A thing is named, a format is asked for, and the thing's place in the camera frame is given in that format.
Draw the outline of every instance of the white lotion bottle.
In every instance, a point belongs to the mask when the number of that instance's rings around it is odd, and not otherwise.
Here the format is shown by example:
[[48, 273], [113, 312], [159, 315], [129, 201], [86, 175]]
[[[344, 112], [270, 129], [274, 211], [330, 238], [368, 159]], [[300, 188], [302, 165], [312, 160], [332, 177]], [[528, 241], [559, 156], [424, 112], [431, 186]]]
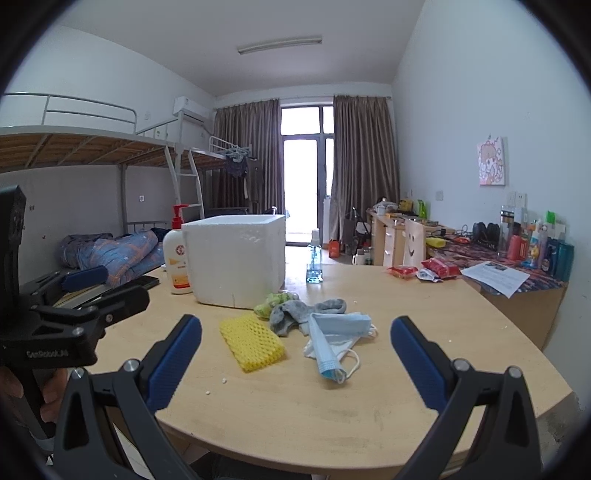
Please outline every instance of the white lotion bottle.
[[180, 216], [181, 208], [187, 205], [174, 205], [174, 217], [172, 230], [162, 240], [164, 251], [164, 263], [166, 264], [166, 276], [170, 291], [174, 294], [191, 293], [193, 289], [189, 283], [189, 267], [187, 265], [187, 248], [183, 241], [181, 225], [183, 219]]

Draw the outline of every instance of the ceiling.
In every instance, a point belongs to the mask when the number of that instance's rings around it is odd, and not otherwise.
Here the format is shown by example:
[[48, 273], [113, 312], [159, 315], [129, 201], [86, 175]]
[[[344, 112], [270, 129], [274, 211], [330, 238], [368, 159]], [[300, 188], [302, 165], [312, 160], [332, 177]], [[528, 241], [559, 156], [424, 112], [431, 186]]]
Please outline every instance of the ceiling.
[[[80, 0], [60, 23], [130, 48], [211, 95], [391, 83], [424, 0]], [[238, 46], [322, 35], [321, 46]]]

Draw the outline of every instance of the dark trousers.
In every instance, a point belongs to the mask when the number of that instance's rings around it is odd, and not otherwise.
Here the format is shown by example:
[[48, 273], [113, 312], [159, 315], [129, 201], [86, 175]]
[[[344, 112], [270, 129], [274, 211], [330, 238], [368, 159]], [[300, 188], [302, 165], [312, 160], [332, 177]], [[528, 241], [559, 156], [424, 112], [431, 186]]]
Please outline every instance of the dark trousers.
[[206, 453], [191, 464], [203, 480], [311, 480], [304, 473], [282, 472], [272, 468], [251, 465], [217, 453]]

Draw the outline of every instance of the human hand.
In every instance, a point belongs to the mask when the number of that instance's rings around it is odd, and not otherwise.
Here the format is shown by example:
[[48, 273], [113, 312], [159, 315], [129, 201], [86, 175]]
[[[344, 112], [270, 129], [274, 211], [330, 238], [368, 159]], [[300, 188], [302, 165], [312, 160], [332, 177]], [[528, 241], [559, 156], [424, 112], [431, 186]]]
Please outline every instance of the human hand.
[[[44, 422], [57, 421], [67, 382], [67, 370], [58, 368], [43, 385], [41, 394], [45, 404], [41, 406], [40, 414]], [[22, 398], [23, 395], [22, 385], [18, 378], [6, 367], [0, 367], [0, 391], [16, 398]]]

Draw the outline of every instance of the water bottle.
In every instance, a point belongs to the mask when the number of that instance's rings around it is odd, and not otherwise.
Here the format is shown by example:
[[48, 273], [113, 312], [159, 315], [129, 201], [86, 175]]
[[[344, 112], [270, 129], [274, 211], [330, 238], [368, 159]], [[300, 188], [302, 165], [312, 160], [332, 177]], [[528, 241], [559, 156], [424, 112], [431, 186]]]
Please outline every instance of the water bottle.
[[312, 230], [312, 241], [308, 245], [308, 263], [306, 265], [306, 283], [322, 282], [322, 247], [320, 230]]

